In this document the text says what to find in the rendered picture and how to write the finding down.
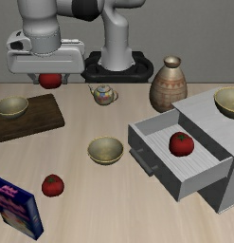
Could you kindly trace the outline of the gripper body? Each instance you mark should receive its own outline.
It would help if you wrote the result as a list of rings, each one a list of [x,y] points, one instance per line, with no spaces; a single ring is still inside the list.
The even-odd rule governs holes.
[[[7,40],[7,62],[12,73],[83,73],[84,43],[78,39],[62,39],[61,46],[46,54],[32,52],[31,41],[23,31],[14,31]]]

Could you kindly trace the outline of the red tomato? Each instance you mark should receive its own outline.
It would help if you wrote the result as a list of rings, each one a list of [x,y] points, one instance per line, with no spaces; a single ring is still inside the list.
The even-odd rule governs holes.
[[[51,174],[47,176],[42,183],[42,192],[45,196],[59,196],[63,190],[63,180],[57,175]]]
[[[58,88],[62,84],[61,74],[40,74],[39,84],[45,89]]]
[[[170,138],[169,150],[176,157],[188,156],[194,150],[194,141],[188,134],[176,132]]]

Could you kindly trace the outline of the beige porcelain bowl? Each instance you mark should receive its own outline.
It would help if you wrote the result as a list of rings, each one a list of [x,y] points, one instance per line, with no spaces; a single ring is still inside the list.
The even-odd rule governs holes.
[[[234,120],[234,86],[219,88],[213,95],[217,109]]]
[[[114,164],[124,153],[123,144],[113,137],[98,137],[90,141],[87,154],[92,161],[100,165]]]
[[[10,96],[0,101],[0,116],[6,119],[17,119],[23,116],[28,108],[28,99]]]

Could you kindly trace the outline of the brown wooden cutting board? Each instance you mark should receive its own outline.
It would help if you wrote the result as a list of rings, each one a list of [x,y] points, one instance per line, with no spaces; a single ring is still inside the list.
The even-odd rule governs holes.
[[[28,109],[16,119],[0,116],[0,142],[30,136],[65,125],[62,112],[52,94],[28,99]]]

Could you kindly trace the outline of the grey cabinet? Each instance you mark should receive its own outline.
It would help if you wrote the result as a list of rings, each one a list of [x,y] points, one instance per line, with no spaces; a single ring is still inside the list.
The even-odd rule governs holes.
[[[174,103],[174,107],[192,121],[184,128],[193,132],[206,149],[220,160],[232,158],[227,175],[213,182],[199,194],[218,214],[234,206],[234,120],[224,116],[216,107],[213,95],[219,88]]]

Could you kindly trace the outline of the grey cabinet drawer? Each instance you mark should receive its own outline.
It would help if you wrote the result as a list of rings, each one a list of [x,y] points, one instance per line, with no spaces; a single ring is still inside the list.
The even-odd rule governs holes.
[[[176,157],[169,149],[176,132],[189,135],[193,152]],[[155,176],[180,200],[226,178],[233,158],[214,139],[178,110],[128,125],[130,153],[148,176]]]

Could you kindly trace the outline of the small patterned teapot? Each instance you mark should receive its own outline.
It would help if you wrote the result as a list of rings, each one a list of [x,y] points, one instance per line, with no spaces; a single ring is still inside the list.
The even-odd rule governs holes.
[[[108,84],[101,84],[94,88],[89,85],[94,100],[99,105],[109,105],[118,99],[118,93]]]

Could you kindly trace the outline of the brown ceramic vase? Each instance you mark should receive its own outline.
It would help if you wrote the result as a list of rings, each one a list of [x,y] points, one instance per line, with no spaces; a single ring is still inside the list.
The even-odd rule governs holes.
[[[149,99],[157,112],[173,109],[172,104],[188,96],[185,75],[180,67],[181,59],[167,56],[164,65],[156,73],[150,88]]]

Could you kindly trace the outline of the blue carton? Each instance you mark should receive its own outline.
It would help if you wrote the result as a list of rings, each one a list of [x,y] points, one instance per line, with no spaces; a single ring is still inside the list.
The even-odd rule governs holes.
[[[44,232],[34,195],[2,178],[0,214],[5,223],[34,240]]]

